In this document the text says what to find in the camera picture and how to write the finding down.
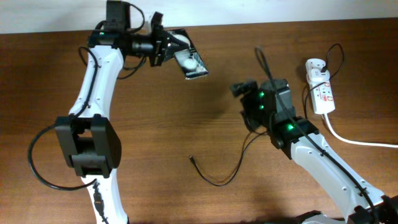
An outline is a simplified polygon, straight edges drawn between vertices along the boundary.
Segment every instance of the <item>wooden table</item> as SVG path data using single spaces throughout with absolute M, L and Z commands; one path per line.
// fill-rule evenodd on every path
M 234 169 L 248 132 L 232 83 L 266 76 L 254 47 L 264 48 L 274 77 L 286 78 L 297 114 L 303 115 L 305 61 L 325 58 L 335 42 L 346 62 L 332 81 L 336 132 L 348 139 L 398 143 L 398 19 L 288 22 L 189 27 L 210 70 L 208 78 L 185 80 L 174 61 L 145 65 L 118 81 L 111 122 L 123 145 L 118 181 L 133 223 L 239 223 L 292 217 L 321 210 L 340 212 L 323 189 L 268 137 L 256 141 L 232 184 L 217 188 L 204 173 L 223 180 Z M 67 115 L 85 73 L 77 47 L 89 32 L 0 35 L 0 223 L 94 223 L 86 190 L 60 192 L 42 185 L 27 163 L 34 135 Z M 336 69 L 340 53 L 331 55 Z M 129 64 L 137 60 L 128 60 Z M 309 107 L 310 120 L 333 149 L 387 195 L 398 194 L 398 150 L 343 143 Z M 81 181 L 63 159 L 55 132 L 37 144 L 39 172 L 59 185 Z

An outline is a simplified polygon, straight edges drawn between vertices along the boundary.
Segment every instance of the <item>black wire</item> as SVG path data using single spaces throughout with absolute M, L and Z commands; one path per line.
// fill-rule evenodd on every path
M 95 55 L 92 53 L 92 51 L 91 51 L 89 48 L 87 48 L 87 47 L 79 47 L 78 53 L 79 53 L 79 55 L 81 56 L 80 58 L 83 58 L 83 56 L 82 56 L 82 54 L 81 54 L 81 50 L 82 50 L 82 49 L 86 50 L 86 51 L 93 57 L 93 60 L 94 60 L 94 63 L 95 63 L 95 65 L 94 65 L 94 74 L 93 74 L 93 78 L 91 79 L 90 89 L 88 90 L 88 94 L 87 94 L 86 101 L 84 102 L 83 106 L 81 107 L 81 110 L 80 110 L 79 112 L 77 112 L 77 114 L 70 114 L 70 119 L 75 119 L 75 118 L 79 117 L 79 116 L 84 112 L 84 110 L 87 108 L 88 102 L 89 102 L 90 97 L 91 97 L 91 93 L 92 93 L 92 91 L 93 91 L 93 87 L 94 87 L 94 82 L 95 82 L 95 78 L 96 78 L 96 75 L 97 75 L 97 71 L 98 71 L 98 61 L 97 61 Z M 34 162 L 33 162 L 33 156 L 32 156 L 32 154 L 33 154 L 33 148 L 34 148 L 36 142 L 40 139 L 40 137 L 41 137 L 43 134 L 49 132 L 50 130 L 54 129 L 55 127 L 57 127 L 57 126 L 59 126 L 59 125 L 62 125 L 62 124 L 52 124 L 52 125 L 50 125 L 50 126 L 44 128 L 43 130 L 41 130 L 41 131 L 33 138 L 32 142 L 30 142 L 30 145 L 29 145 L 29 148 L 28 148 L 28 151 L 27 151 L 27 160 L 28 160 L 30 169 L 32 170 L 32 172 L 33 172 L 33 174 L 35 175 L 35 177 L 36 177 L 42 184 L 46 185 L 47 187 L 51 187 L 52 189 L 56 189 L 56 190 L 66 190 L 66 191 L 79 190 L 79 189 L 83 189 L 83 188 L 86 188 L 86 187 L 88 187 L 88 186 L 94 184 L 94 183 L 96 182 L 96 179 L 93 180 L 93 181 L 91 181 L 91 182 L 88 183 L 88 184 L 81 185 L 81 186 L 77 186 L 77 187 L 62 187 L 62 186 L 58 186 L 58 185 L 55 185 L 55 184 L 53 184 L 53 183 L 48 182 L 47 180 L 45 180 L 45 179 L 37 172 L 37 169 L 36 169 L 36 167 L 35 167 L 35 165 L 34 165 Z
M 245 144 L 246 141 L 248 140 L 248 138 L 249 138 L 249 136 L 250 136 L 251 133 L 252 133 L 252 132 L 249 132 L 249 134 L 246 136 L 246 138 L 245 138 L 244 141 L 243 141 L 241 158 L 239 159 L 239 162 L 238 162 L 237 166 L 235 167 L 235 170 L 234 170 L 234 173 L 233 173 L 232 177 L 231 177 L 227 182 L 225 182 L 225 183 L 223 183 L 223 184 L 216 184 L 216 183 L 213 183 L 212 181 L 208 180 L 205 176 L 203 176 L 203 174 L 200 172 L 200 170 L 199 170 L 199 168 L 198 168 L 198 165 L 197 165 L 195 159 L 193 158 L 193 156 L 192 156 L 192 155 L 189 156 L 189 159 L 191 160 L 192 164 L 195 166 L 195 168 L 196 168 L 196 170 L 198 171 L 200 177 L 201 177 L 203 180 L 207 181 L 209 184 L 211 184 L 211 185 L 213 185 L 213 186 L 216 186 L 216 187 L 222 187 L 222 186 L 225 186 L 225 185 L 228 185 L 229 183 L 231 183 L 232 180 L 235 178 L 236 174 L 238 174 L 239 168 L 241 167 L 241 164 L 242 164 L 242 161 L 243 161 L 243 157 L 244 157 L 244 155 L 245 155 L 247 149 L 248 149 L 249 146 L 251 145 L 251 143 L 253 143 L 258 137 L 260 137 L 260 136 L 262 136 L 262 135 L 264 135 L 264 134 L 267 134 L 266 131 L 263 132 L 263 133 L 257 134 L 257 136 L 254 137 L 252 140 L 250 140 L 249 143 L 246 145 L 246 147 L 244 147 L 244 144 Z
M 327 53 L 327 55 L 326 55 L 326 64 L 325 64 L 325 66 L 322 68 L 322 71 L 325 72 L 325 71 L 328 69 L 330 51 L 331 51 L 334 47 L 336 47 L 336 46 L 338 46 L 338 47 L 340 48 L 340 50 L 341 50 L 341 56 L 342 56 L 342 58 L 341 58 L 341 63 L 340 63 L 340 66 L 338 67 L 337 71 L 329 78 L 328 81 L 330 81 L 335 75 L 337 75 L 337 73 L 340 71 L 341 67 L 343 66 L 344 60 L 345 60 L 345 55 L 344 55 L 343 47 L 342 47 L 340 44 L 333 44 L 333 45 L 329 48 L 329 50 L 328 50 L 328 53 Z M 325 83 L 326 83 L 326 82 L 317 84 L 316 86 L 314 86 L 313 88 L 311 88 L 311 89 L 308 91 L 307 95 L 305 96 L 305 99 L 304 99 L 304 116 L 305 116 L 305 119 L 308 119 L 308 116 L 307 116 L 307 99 L 308 99 L 308 96 L 310 95 L 310 93 L 311 93 L 312 90 L 318 88 L 320 85 L 323 85 L 323 84 L 325 84 Z
M 133 70 L 133 71 L 124 77 L 118 77 L 118 80 L 123 80 L 123 79 L 129 78 L 130 76 L 135 74 L 135 72 L 138 71 L 139 68 L 141 68 L 143 65 L 145 65 L 145 62 L 147 62 L 147 57 L 143 57 L 137 66 L 132 67 L 132 68 L 125 68 L 126 70 Z
M 268 66 L 267 60 L 266 60 L 266 58 L 264 56 L 264 52 L 262 51 L 262 49 L 260 47 L 256 47 L 254 49 L 254 52 L 256 54 L 257 60 L 260 63 L 260 66 L 265 71 L 266 75 L 268 76 L 268 79 L 271 81 L 273 90 L 277 93 L 277 87 L 276 87 L 275 81 L 274 81 L 274 79 L 272 77 L 271 71 L 269 70 L 269 66 Z M 334 163 L 341 171 L 343 171 L 348 176 L 348 178 L 354 183 L 354 185 L 358 188 L 358 190 L 361 192 L 361 194 L 365 197 L 366 201 L 368 202 L 369 206 L 371 207 L 371 211 L 372 211 L 373 217 L 374 217 L 374 222 L 378 224 L 379 223 L 379 219 L 377 217 L 376 209 L 374 208 L 373 202 L 369 198 L 368 193 L 366 193 L 365 189 L 362 188 L 361 184 L 359 184 L 359 182 L 339 162 L 337 162 L 331 155 L 329 155 L 329 153 L 327 153 L 326 150 L 322 149 L 317 143 L 315 143 L 315 141 L 313 141 L 301 129 L 299 124 L 290 115 L 289 111 L 287 111 L 287 108 L 286 108 L 284 102 L 282 101 L 282 99 L 280 98 L 278 93 L 276 94 L 276 97 L 277 97 L 277 99 L 278 99 L 278 101 L 280 103 L 280 106 L 282 107 L 282 110 L 284 111 L 286 116 L 289 117 L 290 121 L 294 124 L 294 127 L 297 128 L 305 136 L 305 138 L 307 138 L 307 140 L 312 145 L 314 145 L 316 149 L 318 149 L 321 152 L 321 156 L 326 156 L 329 160 L 331 160 L 332 163 Z
M 136 33 L 136 32 L 138 32 L 138 31 L 140 31 L 140 30 L 144 27 L 144 24 L 145 24 L 145 16 L 144 16 L 143 11 L 142 11 L 140 8 L 138 8 L 137 6 L 135 6 L 135 5 L 133 5 L 133 4 L 130 4 L 130 6 L 136 8 L 136 9 L 141 13 L 141 15 L 142 15 L 142 24 L 141 24 L 141 26 L 139 26 L 139 27 L 137 27 L 137 28 L 135 28 L 135 29 L 129 31 L 130 33 L 133 34 L 133 33 Z

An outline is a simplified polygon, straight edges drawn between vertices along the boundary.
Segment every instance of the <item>black cable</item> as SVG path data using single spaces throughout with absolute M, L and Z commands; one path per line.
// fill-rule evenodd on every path
M 95 183 L 93 186 L 94 189 L 94 194 L 93 194 L 93 198 L 94 198 L 94 207 L 95 210 L 98 212 L 98 214 L 100 215 L 100 217 L 102 218 L 102 222 L 105 224 L 109 224 L 108 222 L 108 218 L 105 217 L 104 214 L 104 200 L 102 199 L 101 193 L 98 190 L 98 186 L 99 183 Z
M 101 21 L 101 22 L 99 22 L 99 23 L 97 24 L 97 26 L 95 26 L 95 29 L 96 29 L 96 30 L 99 30 L 99 29 L 101 29 L 101 28 L 102 28 L 102 26 L 104 25 L 104 23 L 105 23 L 105 21 Z
M 135 6 L 135 5 L 133 5 L 133 4 L 130 4 L 130 6 L 136 8 L 136 9 L 141 13 L 141 15 L 142 15 L 142 23 L 141 23 L 141 26 L 139 26 L 139 27 L 137 27 L 137 28 L 132 29 L 132 30 L 129 31 L 130 33 L 133 34 L 133 33 L 136 33 L 136 32 L 138 32 L 138 31 L 140 31 L 140 30 L 144 27 L 144 24 L 145 24 L 145 16 L 144 16 L 143 11 L 142 11 L 140 8 L 138 8 L 137 6 Z
M 84 112 L 84 110 L 87 108 L 88 102 L 89 102 L 90 97 L 91 97 L 91 93 L 92 93 L 92 91 L 93 91 L 93 87 L 94 87 L 94 82 L 95 82 L 95 78 L 96 78 L 96 75 L 97 75 L 97 71 L 98 71 L 98 61 L 97 61 L 95 55 L 92 53 L 92 51 L 91 51 L 89 48 L 87 48 L 87 47 L 79 47 L 79 49 L 78 49 L 78 53 L 79 53 L 79 55 L 81 56 L 80 58 L 83 59 L 83 63 L 84 63 L 85 65 L 87 65 L 87 63 L 84 61 L 84 58 L 83 58 L 83 56 L 82 56 L 82 54 L 81 54 L 81 50 L 82 50 L 82 49 L 86 50 L 86 51 L 93 57 L 93 60 L 94 60 L 94 63 L 95 63 L 95 65 L 94 65 L 94 74 L 93 74 L 93 78 L 91 79 L 90 89 L 88 90 L 88 94 L 87 94 L 86 101 L 84 102 L 83 106 L 81 107 L 81 110 L 80 110 L 79 112 L 77 112 L 77 114 L 70 114 L 70 119 L 74 119 L 74 118 L 79 117 L 79 116 Z M 27 160 L 28 160 L 30 169 L 32 170 L 33 174 L 35 175 L 35 177 L 36 177 L 42 184 L 46 185 L 47 187 L 51 187 L 52 189 L 56 189 L 56 190 L 66 190 L 66 191 L 79 190 L 79 189 L 83 189 L 83 188 L 86 188 L 86 187 L 88 187 L 88 186 L 94 184 L 94 183 L 96 182 L 96 179 L 93 180 L 93 181 L 91 181 L 91 182 L 88 183 L 88 184 L 81 185 L 81 186 L 77 186 L 77 187 L 62 187 L 62 186 L 58 186 L 58 185 L 55 185 L 55 184 L 52 184 L 52 183 L 48 182 L 47 180 L 45 180 L 45 179 L 37 172 L 37 169 L 36 169 L 36 167 L 35 167 L 35 165 L 34 165 L 34 162 L 33 162 L 33 156 L 32 156 L 33 148 L 34 148 L 34 146 L 35 146 L 35 143 L 40 139 L 40 137 L 41 137 L 43 134 L 49 132 L 50 130 L 54 129 L 54 128 L 57 127 L 58 125 L 61 125 L 61 124 L 52 124 L 52 125 L 50 125 L 50 126 L 44 128 L 43 130 L 41 130 L 41 131 L 33 138 L 32 142 L 30 142 L 30 145 L 29 145 L 29 148 L 28 148 L 28 151 L 27 151 Z
M 227 182 L 225 182 L 225 183 L 223 183 L 223 184 L 216 184 L 216 183 L 213 183 L 212 181 L 208 180 L 205 176 L 203 176 L 203 174 L 200 172 L 200 170 L 199 170 L 199 168 L 198 168 L 198 165 L 197 165 L 197 163 L 195 162 L 195 159 L 193 158 L 193 156 L 192 156 L 192 155 L 189 156 L 189 159 L 191 160 L 192 164 L 195 166 L 195 168 L 196 168 L 196 170 L 198 171 L 200 177 L 201 177 L 203 180 L 207 181 L 209 184 L 211 184 L 211 185 L 213 185 L 213 186 L 216 186 L 216 187 L 222 187 L 222 186 L 225 186 L 225 185 L 228 185 L 229 183 L 231 183 L 232 180 L 235 178 L 236 174 L 238 173 L 239 168 L 241 167 L 241 164 L 242 164 L 242 161 L 243 161 L 243 157 L 244 157 L 244 155 L 245 155 L 247 149 L 249 148 L 249 146 L 250 146 L 258 137 L 260 137 L 260 136 L 262 136 L 262 135 L 264 135 L 264 134 L 267 134 L 266 131 L 263 132 L 263 133 L 257 134 L 257 136 L 254 137 L 252 140 L 250 140 L 249 143 L 248 143 L 248 144 L 246 145 L 246 147 L 245 147 L 244 144 L 245 144 L 246 141 L 248 140 L 248 138 L 249 138 L 249 136 L 250 136 L 251 133 L 252 133 L 252 132 L 249 132 L 249 134 L 246 136 L 246 138 L 245 138 L 244 141 L 243 141 L 241 158 L 239 159 L 239 162 L 238 162 L 237 166 L 235 167 L 235 170 L 234 170 L 234 173 L 233 173 L 232 177 L 231 177 Z
M 375 223 L 379 223 L 379 219 L 377 217 L 377 213 L 376 213 L 376 209 L 374 208 L 373 202 L 372 200 L 369 198 L 368 193 L 366 193 L 366 190 L 364 188 L 362 188 L 361 184 L 359 184 L 359 182 L 339 163 L 337 162 L 331 155 L 329 155 L 329 153 L 326 152 L 326 150 L 322 149 L 317 143 L 315 143 L 315 141 L 313 141 L 299 126 L 299 124 L 293 119 L 293 117 L 290 115 L 289 111 L 287 111 L 287 108 L 284 104 L 284 102 L 282 101 L 282 99 L 280 98 L 279 94 L 277 93 L 277 87 L 275 84 L 275 81 L 272 77 L 271 71 L 269 70 L 269 66 L 266 60 L 266 57 L 264 56 L 264 52 L 262 51 L 262 49 L 260 47 L 256 47 L 254 49 L 254 52 L 256 54 L 256 58 L 260 63 L 260 66 L 262 67 L 262 69 L 265 71 L 266 75 L 268 76 L 268 79 L 271 81 L 272 84 L 272 88 L 273 90 L 276 92 L 276 97 L 280 103 L 280 106 L 282 107 L 282 110 L 284 111 L 284 113 L 286 114 L 286 116 L 289 117 L 290 121 L 294 124 L 294 127 L 297 128 L 302 134 L 303 136 L 305 136 L 305 138 L 307 138 L 307 140 L 315 146 L 316 149 L 318 149 L 318 151 L 321 152 L 321 156 L 326 156 L 329 160 L 332 161 L 332 163 L 334 163 L 341 171 L 343 171 L 348 178 L 354 183 L 354 185 L 358 188 L 358 190 L 361 192 L 361 194 L 365 197 L 366 201 L 368 202 L 369 206 L 371 207 L 371 211 L 373 213 L 373 217 L 374 217 L 374 222 Z
M 147 57 L 143 57 L 143 58 L 141 59 L 141 61 L 138 63 L 137 66 L 132 67 L 132 68 L 125 68 L 125 67 L 124 67 L 125 70 L 133 70 L 133 71 L 132 71 L 130 74 L 124 76 L 124 77 L 118 77 L 118 80 L 127 79 L 127 78 L 129 78 L 130 76 L 132 76 L 133 74 L 135 74 L 135 72 L 138 71 L 139 68 L 141 68 L 143 65 L 145 65 L 146 61 L 147 61 Z
M 329 54 L 330 54 L 330 51 L 331 51 L 334 47 L 336 47 L 336 46 L 338 46 L 338 47 L 340 48 L 340 50 L 341 50 L 341 56 L 342 56 L 342 58 L 341 58 L 341 63 L 340 63 L 340 66 L 338 67 L 337 71 L 329 78 L 328 81 L 330 81 L 335 75 L 337 75 L 337 73 L 340 71 L 341 67 L 343 66 L 344 60 L 345 60 L 345 55 L 344 55 L 343 47 L 342 47 L 340 44 L 333 44 L 333 45 L 329 48 L 329 50 L 328 50 L 328 53 L 327 53 L 327 55 L 326 55 L 326 64 L 325 64 L 325 66 L 322 68 L 321 72 L 325 72 L 326 70 L 328 70 Z M 305 116 L 305 119 L 308 119 L 308 116 L 307 116 L 307 99 L 308 99 L 308 96 L 310 95 L 310 93 L 311 93 L 312 90 L 318 88 L 320 85 L 323 85 L 323 84 L 325 84 L 325 83 L 326 83 L 326 82 L 317 84 L 316 86 L 314 86 L 313 88 L 311 88 L 311 89 L 308 91 L 307 95 L 305 96 L 305 99 L 304 99 L 304 116 Z

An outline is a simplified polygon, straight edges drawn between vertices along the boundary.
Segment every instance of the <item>black joint housing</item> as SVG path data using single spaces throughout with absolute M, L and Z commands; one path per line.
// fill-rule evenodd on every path
M 130 4 L 124 1 L 106 1 L 104 30 L 125 32 L 130 26 Z
M 107 118 L 58 117 L 55 128 L 63 156 L 76 175 L 108 178 L 121 160 L 121 142 Z M 89 131 L 90 137 L 81 136 Z

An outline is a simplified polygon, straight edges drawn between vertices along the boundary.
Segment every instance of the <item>white power strip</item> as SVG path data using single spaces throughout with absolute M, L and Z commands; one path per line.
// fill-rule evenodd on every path
M 383 143 L 373 143 L 373 142 L 359 142 L 359 141 L 352 141 L 345 139 L 341 136 L 339 136 L 335 130 L 331 127 L 328 113 L 334 111 L 336 109 L 335 107 L 335 101 L 333 98 L 333 95 L 331 93 L 331 86 L 330 86 L 330 73 L 328 70 L 325 72 L 321 72 L 322 68 L 325 66 L 325 61 L 322 59 L 317 59 L 317 58 L 312 58 L 307 60 L 305 63 L 305 68 L 307 69 L 307 81 L 308 84 L 310 85 L 310 90 L 319 85 L 320 83 L 325 82 L 324 84 L 316 87 L 314 90 L 311 91 L 311 98 L 312 98 L 312 105 L 313 105 L 313 110 L 316 114 L 322 114 L 323 119 L 326 122 L 326 125 L 328 126 L 330 132 L 332 135 L 334 135 L 336 138 L 343 142 L 347 142 L 350 144 L 357 144 L 361 146 L 378 146 L 378 147 L 393 147 L 393 148 L 398 148 L 398 145 L 393 145 L 393 144 L 383 144 Z
M 326 82 L 311 91 L 312 106 L 316 114 L 330 113 L 336 109 L 335 99 L 333 98 L 329 82 L 330 73 L 328 70 L 323 73 L 321 72 L 324 66 L 325 61 L 317 58 L 308 59 L 305 63 L 310 89 L 320 83 Z

